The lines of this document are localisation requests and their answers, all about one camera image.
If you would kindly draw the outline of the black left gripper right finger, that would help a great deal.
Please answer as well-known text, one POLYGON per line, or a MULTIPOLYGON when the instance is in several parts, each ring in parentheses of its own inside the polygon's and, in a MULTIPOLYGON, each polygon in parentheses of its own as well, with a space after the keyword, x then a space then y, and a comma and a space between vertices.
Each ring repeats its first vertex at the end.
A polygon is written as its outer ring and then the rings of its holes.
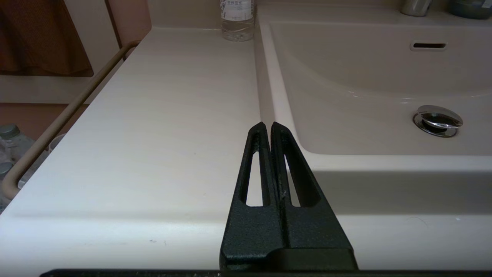
POLYGON ((270 139, 281 225, 288 247, 351 250, 291 131, 274 122, 270 139))

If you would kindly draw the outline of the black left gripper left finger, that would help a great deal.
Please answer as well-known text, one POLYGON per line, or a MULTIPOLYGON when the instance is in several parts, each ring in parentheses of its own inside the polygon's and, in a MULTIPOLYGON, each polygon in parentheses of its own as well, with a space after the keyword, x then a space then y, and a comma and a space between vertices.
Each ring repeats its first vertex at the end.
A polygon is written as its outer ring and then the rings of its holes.
POLYGON ((285 246, 278 189, 266 125, 248 131, 219 252, 221 270, 262 270, 266 258, 285 246), (259 156, 262 206, 247 205, 253 155, 259 156))

